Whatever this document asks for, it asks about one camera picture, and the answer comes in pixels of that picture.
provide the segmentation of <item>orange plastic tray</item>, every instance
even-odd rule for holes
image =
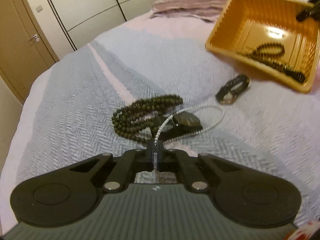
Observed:
[[[319,62],[320,23],[312,18],[303,22],[296,15],[311,3],[292,0],[228,0],[205,47],[211,52],[233,57],[249,64],[296,91],[308,93]],[[303,84],[241,54],[266,42],[282,43],[281,62],[303,72]]]

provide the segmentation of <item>pink stripe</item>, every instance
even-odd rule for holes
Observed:
[[[92,47],[90,43],[88,43],[90,50],[93,53],[94,58],[96,59],[97,63],[101,67],[105,77],[109,80],[112,84],[113,88],[116,90],[118,95],[121,99],[126,103],[126,105],[131,104],[132,102],[136,101],[137,99],[126,89],[126,87],[111,73],[107,65],[104,63],[102,58],[98,55],[97,51]]]

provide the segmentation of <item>folded pink blanket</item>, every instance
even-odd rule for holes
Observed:
[[[215,22],[227,0],[157,0],[150,17],[195,17]]]

